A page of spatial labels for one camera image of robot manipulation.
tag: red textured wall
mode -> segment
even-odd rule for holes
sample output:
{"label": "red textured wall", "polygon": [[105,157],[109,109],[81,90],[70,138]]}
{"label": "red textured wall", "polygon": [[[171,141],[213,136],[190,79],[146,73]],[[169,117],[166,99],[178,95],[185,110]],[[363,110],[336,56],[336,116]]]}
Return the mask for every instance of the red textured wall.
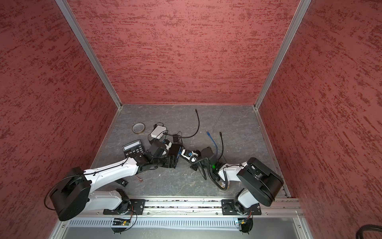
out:
{"label": "red textured wall", "polygon": [[313,0],[260,113],[315,239],[382,225],[381,79],[382,2]]}
{"label": "red textured wall", "polygon": [[299,0],[68,0],[122,103],[253,104]]}
{"label": "red textured wall", "polygon": [[0,235],[43,239],[44,195],[90,166],[116,106],[53,0],[2,1],[0,16]]}

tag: gray cable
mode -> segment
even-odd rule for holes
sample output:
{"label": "gray cable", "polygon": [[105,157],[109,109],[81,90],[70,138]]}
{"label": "gray cable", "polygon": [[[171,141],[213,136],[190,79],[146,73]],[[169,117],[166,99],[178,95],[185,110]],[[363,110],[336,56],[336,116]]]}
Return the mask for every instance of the gray cable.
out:
{"label": "gray cable", "polygon": [[[219,117],[217,118],[217,120],[216,120],[214,126],[212,127],[212,138],[214,139],[214,141],[216,142],[216,144],[217,144],[217,141],[216,141],[215,136],[214,136],[214,129],[215,129],[215,125],[216,125],[216,123],[217,123],[217,122],[219,121],[219,119],[220,119],[220,116],[222,116],[223,110],[224,110],[224,109],[222,109],[222,111],[220,111]],[[224,156],[224,152],[222,152],[222,154],[223,154],[223,157],[224,157],[224,161],[227,162],[227,160],[225,159],[225,156]]]}

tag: red wall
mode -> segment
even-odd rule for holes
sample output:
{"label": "red wall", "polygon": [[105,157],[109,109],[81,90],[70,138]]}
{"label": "red wall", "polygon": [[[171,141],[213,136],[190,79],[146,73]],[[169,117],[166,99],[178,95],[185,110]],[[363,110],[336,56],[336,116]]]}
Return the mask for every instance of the red wall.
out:
{"label": "red wall", "polygon": [[253,104],[299,0],[68,0],[122,103]]}
{"label": "red wall", "polygon": [[381,79],[382,2],[313,0],[260,113],[315,239],[382,225]]}
{"label": "red wall", "polygon": [[0,235],[41,239],[57,221],[43,197],[90,166],[116,107],[53,0],[0,16]]}

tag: calculator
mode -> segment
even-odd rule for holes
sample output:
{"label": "calculator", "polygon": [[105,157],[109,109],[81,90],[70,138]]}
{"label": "calculator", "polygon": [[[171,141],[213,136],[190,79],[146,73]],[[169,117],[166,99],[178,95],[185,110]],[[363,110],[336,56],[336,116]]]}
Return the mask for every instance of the calculator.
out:
{"label": "calculator", "polygon": [[144,153],[144,147],[140,140],[130,142],[122,147],[125,157],[129,157],[133,153]]}

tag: roll of tape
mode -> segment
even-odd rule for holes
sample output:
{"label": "roll of tape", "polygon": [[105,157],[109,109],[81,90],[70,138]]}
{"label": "roll of tape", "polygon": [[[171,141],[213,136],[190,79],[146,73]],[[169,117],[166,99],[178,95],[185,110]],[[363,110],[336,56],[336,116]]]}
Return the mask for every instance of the roll of tape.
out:
{"label": "roll of tape", "polygon": [[132,127],[133,132],[134,132],[135,134],[137,134],[137,135],[143,133],[145,129],[146,129],[146,126],[144,126],[143,123],[136,123],[136,124],[133,125],[133,127]]}

